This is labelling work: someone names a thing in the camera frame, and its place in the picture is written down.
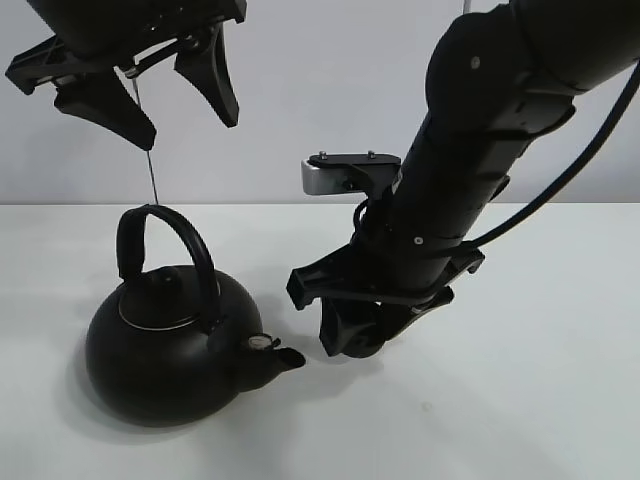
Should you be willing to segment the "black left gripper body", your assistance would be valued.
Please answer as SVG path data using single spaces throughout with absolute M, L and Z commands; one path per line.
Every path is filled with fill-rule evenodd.
M 245 1 L 31 1 L 54 35 L 16 55 L 7 78 L 24 94 L 67 75 L 94 73 L 129 62 L 174 38 L 246 18 Z

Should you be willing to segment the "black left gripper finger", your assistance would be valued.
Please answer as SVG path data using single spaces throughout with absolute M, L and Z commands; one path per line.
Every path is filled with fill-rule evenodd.
M 226 127 L 238 124 L 239 104 L 228 70 L 222 23 L 194 34 L 177 53 L 174 70 L 207 100 Z
M 54 106 L 63 114 L 101 126 L 143 151 L 157 131 L 113 70 L 90 73 L 56 86 Z

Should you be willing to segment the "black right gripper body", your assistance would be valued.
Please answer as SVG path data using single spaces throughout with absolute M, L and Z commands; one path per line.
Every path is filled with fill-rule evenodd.
M 314 300 L 421 308 L 451 297 L 450 284 L 485 260 L 464 237 L 485 208 L 477 195 L 428 195 L 397 203 L 365 199 L 353 212 L 349 242 L 292 270 L 286 291 L 296 309 Z

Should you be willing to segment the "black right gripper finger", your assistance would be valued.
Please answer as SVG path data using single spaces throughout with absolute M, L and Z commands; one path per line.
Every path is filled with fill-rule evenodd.
M 319 338 L 329 356 L 345 355 L 343 348 L 347 341 L 347 334 L 344 323 L 352 302 L 362 301 L 331 298 L 323 298 L 321 301 L 322 319 Z
M 454 292 L 450 286 L 432 286 L 422 290 L 383 289 L 376 296 L 381 306 L 377 315 L 379 339 L 375 349 L 380 350 L 422 316 L 449 305 Z

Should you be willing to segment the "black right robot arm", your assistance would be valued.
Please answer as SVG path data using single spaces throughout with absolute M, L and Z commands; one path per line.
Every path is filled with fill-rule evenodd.
M 297 309 L 320 302 L 326 353 L 369 357 L 449 304 L 481 245 L 513 227 L 467 239 L 516 160 L 571 119 L 577 96 L 638 66 L 635 1 L 511 1 L 459 16 L 429 61 L 428 111 L 404 158 L 321 152 L 302 165 L 307 194 L 365 194 L 349 242 L 287 284 Z

